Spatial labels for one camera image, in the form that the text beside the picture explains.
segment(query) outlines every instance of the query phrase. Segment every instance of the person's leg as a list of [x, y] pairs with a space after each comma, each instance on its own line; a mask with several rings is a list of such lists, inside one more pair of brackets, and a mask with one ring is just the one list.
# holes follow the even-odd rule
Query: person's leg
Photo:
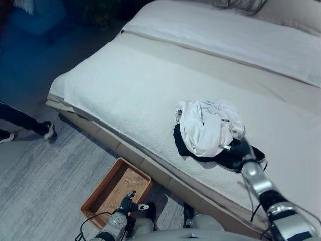
[[54, 124], [51, 122], [39, 123], [30, 116], [18, 111], [6, 104], [0, 102], [0, 119], [9, 121], [17, 126], [21, 126], [27, 130], [42, 135], [45, 140], [54, 141], [57, 136], [54, 130]]
[[0, 143], [10, 142], [15, 138], [15, 133], [10, 133], [0, 129]]
[[47, 125], [38, 123], [35, 119], [25, 113], [3, 103], [0, 103], [0, 119], [4, 119], [5, 121], [11, 122], [27, 130], [33, 130], [42, 136], [49, 130]]

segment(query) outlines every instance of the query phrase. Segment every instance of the white bedsheet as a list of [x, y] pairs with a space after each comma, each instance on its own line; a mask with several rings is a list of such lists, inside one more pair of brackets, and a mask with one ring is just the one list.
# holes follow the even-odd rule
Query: white bedsheet
[[180, 100], [225, 99], [239, 110], [250, 143], [270, 161], [267, 175], [287, 198], [321, 217], [321, 190], [315, 188], [321, 183], [318, 88], [124, 33], [59, 76], [50, 94], [250, 209], [247, 192], [237, 184], [240, 175], [182, 158], [174, 143], [174, 108]]
[[157, 0], [124, 28], [321, 87], [321, 38], [208, 5]]

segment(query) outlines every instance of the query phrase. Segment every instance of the woven tray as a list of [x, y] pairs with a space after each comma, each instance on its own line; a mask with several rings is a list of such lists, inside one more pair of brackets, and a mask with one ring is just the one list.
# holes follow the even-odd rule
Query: woven tray
[[[123, 158], [118, 158], [106, 176], [100, 181], [96, 189], [81, 206], [82, 213], [90, 218], [101, 212], [111, 212], [117, 209], [126, 194], [136, 190], [132, 199], [141, 203], [152, 187], [150, 176], [130, 164]], [[98, 229], [102, 229], [108, 222], [109, 215], [101, 215], [92, 219]]]

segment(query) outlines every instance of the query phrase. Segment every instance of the blue cushion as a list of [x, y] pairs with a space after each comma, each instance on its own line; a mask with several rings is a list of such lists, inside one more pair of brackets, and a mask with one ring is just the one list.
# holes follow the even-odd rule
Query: blue cushion
[[33, 35], [42, 35], [52, 29], [67, 15], [65, 7], [60, 4], [46, 15], [30, 15], [22, 9], [14, 9], [8, 22], [13, 26]]

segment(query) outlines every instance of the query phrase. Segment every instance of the pillow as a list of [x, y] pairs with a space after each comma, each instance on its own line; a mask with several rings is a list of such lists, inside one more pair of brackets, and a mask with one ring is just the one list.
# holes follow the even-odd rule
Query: pillow
[[265, 4], [267, 0], [211, 0], [216, 8], [239, 9], [243, 14], [254, 15]]
[[255, 18], [321, 37], [321, 3], [316, 0], [268, 0]]

